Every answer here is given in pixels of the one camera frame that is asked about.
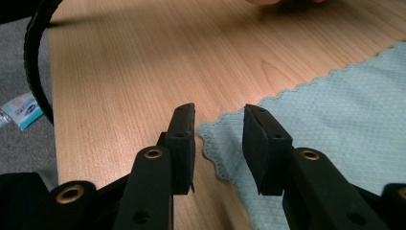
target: light blue cloth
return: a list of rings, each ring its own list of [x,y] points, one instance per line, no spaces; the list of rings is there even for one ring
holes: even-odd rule
[[[385,184],[406,182],[406,42],[259,106],[290,133],[295,148],[323,152],[350,183],[380,195]],[[242,126],[242,109],[203,124],[204,154],[233,183],[254,229],[288,229],[282,198],[258,195],[242,155]]]

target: small package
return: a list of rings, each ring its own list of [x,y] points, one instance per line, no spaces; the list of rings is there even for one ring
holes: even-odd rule
[[[21,130],[27,128],[43,114],[31,92],[16,97],[4,104],[1,109]]]

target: black cable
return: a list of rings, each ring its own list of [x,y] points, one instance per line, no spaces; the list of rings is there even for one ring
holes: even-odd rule
[[[24,42],[24,66],[28,85],[33,92],[38,106],[52,125],[54,124],[54,113],[41,85],[38,69],[38,50],[42,34],[61,2],[62,0],[42,1],[28,24]]]

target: wooden table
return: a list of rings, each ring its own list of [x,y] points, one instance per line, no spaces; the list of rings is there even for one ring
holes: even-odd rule
[[[243,0],[65,0],[49,31],[60,183],[129,173],[173,109],[196,128],[223,112],[374,57],[406,38],[404,0],[330,0],[297,10]],[[175,229],[249,229],[232,185],[196,135],[195,194]]]

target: hand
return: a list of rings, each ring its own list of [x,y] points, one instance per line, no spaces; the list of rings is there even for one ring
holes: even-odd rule
[[[256,4],[256,5],[271,5],[280,2],[281,0],[246,0],[249,3]],[[312,0],[315,3],[322,3],[326,0]]]

